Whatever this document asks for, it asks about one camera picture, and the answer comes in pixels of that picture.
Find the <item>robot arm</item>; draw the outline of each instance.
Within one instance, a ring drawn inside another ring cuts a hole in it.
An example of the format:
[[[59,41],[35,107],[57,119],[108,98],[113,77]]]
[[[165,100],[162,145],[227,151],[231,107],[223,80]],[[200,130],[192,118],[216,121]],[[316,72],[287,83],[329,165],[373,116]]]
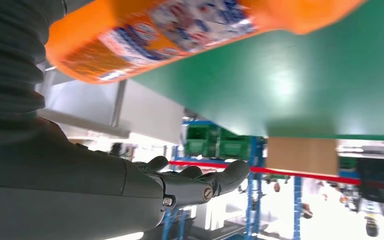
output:
[[[0,0],[0,240],[104,240],[157,226],[167,208],[235,189],[245,162],[155,172],[70,143],[37,117],[49,26],[90,0]]]

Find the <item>white wall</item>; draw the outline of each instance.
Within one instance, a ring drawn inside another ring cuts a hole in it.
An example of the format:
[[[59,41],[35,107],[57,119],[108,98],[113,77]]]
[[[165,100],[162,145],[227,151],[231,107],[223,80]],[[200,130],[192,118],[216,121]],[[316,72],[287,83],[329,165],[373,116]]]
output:
[[[179,144],[183,106],[127,80],[120,122],[132,133]]]

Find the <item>red barrier line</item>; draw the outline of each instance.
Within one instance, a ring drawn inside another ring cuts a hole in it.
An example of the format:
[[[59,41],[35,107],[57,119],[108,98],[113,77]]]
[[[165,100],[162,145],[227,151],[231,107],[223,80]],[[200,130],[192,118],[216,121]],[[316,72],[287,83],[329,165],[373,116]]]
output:
[[[195,162],[195,161],[170,161],[169,164],[177,165],[177,166],[199,166],[199,167],[209,167],[209,168],[218,168],[218,169],[225,169],[228,166],[228,164],[225,164],[225,163],[207,163],[207,162]],[[361,184],[359,179],[354,179],[354,178],[339,177],[339,176],[324,176],[324,175],[297,173],[297,172],[288,172],[288,171],[278,171],[278,170],[272,170],[269,168],[258,167],[258,166],[252,166],[251,171],[253,173],[289,175],[289,176],[313,178],[313,179],[320,179],[320,180],[325,180],[325,181],[332,181],[332,182],[352,184],[352,185],[360,185]]]

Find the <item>green tabletop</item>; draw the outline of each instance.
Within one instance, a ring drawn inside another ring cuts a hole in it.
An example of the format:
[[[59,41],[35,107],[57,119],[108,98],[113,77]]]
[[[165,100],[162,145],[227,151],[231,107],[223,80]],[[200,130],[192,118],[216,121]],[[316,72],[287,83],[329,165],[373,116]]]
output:
[[[134,80],[236,134],[384,140],[384,0],[308,35],[263,33]]]

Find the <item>storage rack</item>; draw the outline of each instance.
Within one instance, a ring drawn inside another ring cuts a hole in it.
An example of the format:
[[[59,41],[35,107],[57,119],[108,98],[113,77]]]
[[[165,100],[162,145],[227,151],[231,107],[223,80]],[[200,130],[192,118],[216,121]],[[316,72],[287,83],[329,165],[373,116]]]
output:
[[[184,121],[184,125],[215,125],[211,121]],[[289,175],[294,176],[294,219],[293,219],[293,240],[301,240],[300,236],[300,224],[301,224],[301,195],[302,195],[302,177],[306,178],[315,178],[326,181],[333,181],[346,184],[360,185],[359,175],[355,171],[340,171],[338,177],[334,176],[324,176],[317,174],[307,174],[307,173],[293,173],[286,171],[272,170],[265,168],[265,161],[263,157],[263,150],[265,147],[265,142],[262,138],[255,136],[250,137],[250,155],[249,155],[249,166],[251,173],[248,176],[248,189],[247,189],[247,208],[246,208],[246,225],[245,225],[245,234],[241,236],[234,236],[235,239],[238,237],[244,240],[256,239],[257,235],[260,233],[260,214],[257,214],[261,210],[261,196],[262,196],[262,174],[276,174],[276,175]],[[179,147],[174,147],[174,153],[172,161],[170,161],[173,169],[175,166],[199,166],[199,167],[214,167],[214,168],[226,168],[228,164],[224,159],[221,158],[203,158],[197,159],[196,157],[186,157],[179,156]],[[257,182],[257,192],[258,198],[256,203],[256,214],[252,214],[252,196],[253,196],[253,180],[254,175],[256,175]],[[168,232],[174,221],[174,218],[177,215],[177,210],[174,211],[174,214],[171,215],[170,212],[164,217],[164,229],[163,229],[163,238],[162,240],[168,240]],[[185,224],[185,213],[182,212],[179,221],[179,236],[177,239],[183,240],[183,229]]]

